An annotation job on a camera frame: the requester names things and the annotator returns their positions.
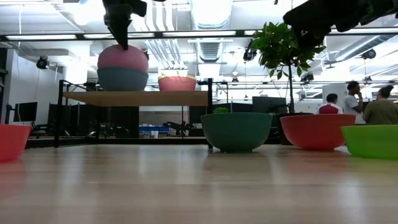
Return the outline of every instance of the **red bowl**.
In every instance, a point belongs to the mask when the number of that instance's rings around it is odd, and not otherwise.
[[[355,124],[348,114],[287,116],[280,119],[286,138],[297,147],[309,150],[334,150],[344,145],[341,127]]]
[[[0,124],[0,161],[18,159],[31,131],[31,126]]]
[[[197,80],[195,77],[168,77],[161,76],[158,79],[160,91],[195,91]]]

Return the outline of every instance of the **wooden table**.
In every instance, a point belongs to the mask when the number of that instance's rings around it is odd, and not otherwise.
[[[398,162],[263,146],[78,146],[0,164],[9,224],[396,223]]]

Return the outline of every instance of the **woman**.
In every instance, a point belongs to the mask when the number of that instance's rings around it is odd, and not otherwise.
[[[386,86],[379,90],[377,101],[367,105],[363,114],[367,124],[398,124],[398,105],[387,100],[393,86]]]

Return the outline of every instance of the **man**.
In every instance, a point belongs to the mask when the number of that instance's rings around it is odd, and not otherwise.
[[[337,98],[337,94],[330,93],[326,97],[326,101],[328,103],[325,103],[324,105],[321,105],[319,108],[317,108],[315,114],[343,114],[343,109],[336,105]]]
[[[355,115],[355,124],[366,124],[362,117],[363,111],[363,98],[361,87],[356,81],[352,81],[347,86],[348,94],[344,100],[344,114]],[[358,95],[359,102],[356,100],[355,95]]]

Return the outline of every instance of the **pink bowl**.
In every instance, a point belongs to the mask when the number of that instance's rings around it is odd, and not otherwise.
[[[315,114],[280,119],[286,138],[295,146],[309,150],[334,150],[344,145],[341,127],[352,126],[355,116]]]
[[[195,77],[168,77],[161,76],[158,79],[160,91],[195,91],[197,80]]]
[[[103,50],[98,57],[98,68],[119,67],[148,72],[148,59],[138,48],[129,46],[123,50],[120,45],[113,45]]]
[[[18,159],[31,131],[26,125],[0,124],[0,161]]]

